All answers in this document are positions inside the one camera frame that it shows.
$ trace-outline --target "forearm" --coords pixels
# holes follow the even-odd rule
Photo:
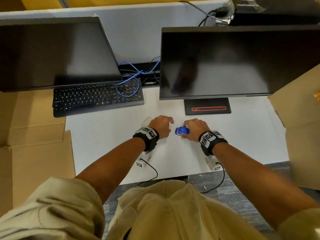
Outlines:
[[[104,203],[130,171],[134,161],[145,150],[141,138],[132,138],[89,165],[75,178],[89,183]]]
[[[218,143],[212,153],[238,189],[274,229],[289,216],[301,210],[318,207],[317,203],[297,186],[233,146]]]

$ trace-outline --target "hand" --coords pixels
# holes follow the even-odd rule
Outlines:
[[[203,120],[193,119],[193,120],[186,120],[183,123],[183,126],[188,126],[190,133],[183,134],[182,138],[187,138],[190,141],[199,142],[199,137],[203,132],[210,131],[207,123]]]
[[[169,122],[174,124],[174,119],[172,117],[160,115],[151,120],[148,127],[155,129],[159,133],[159,140],[162,138],[167,138],[171,129],[169,129]]]

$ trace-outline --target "person's left hand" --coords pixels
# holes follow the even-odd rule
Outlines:
[[[174,119],[172,117],[160,115],[151,120],[148,127],[155,129],[159,133],[160,140],[169,136],[169,133],[171,132],[169,123],[174,124]]]

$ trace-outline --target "red rectangle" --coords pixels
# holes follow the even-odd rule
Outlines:
[[[226,106],[219,106],[219,107],[198,107],[198,108],[191,108],[192,111],[214,111],[214,110],[227,110]]]

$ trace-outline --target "black wrist strap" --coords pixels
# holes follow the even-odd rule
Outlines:
[[[228,143],[224,138],[224,136],[216,130],[203,132],[199,137],[199,142],[200,142],[202,151],[206,156],[213,155],[212,149],[218,143],[220,142]]]
[[[159,133],[155,129],[152,129],[150,127],[141,127],[135,132],[133,138],[134,137],[141,138],[146,144],[146,149],[144,151],[150,152],[157,145],[157,141],[159,140]]]

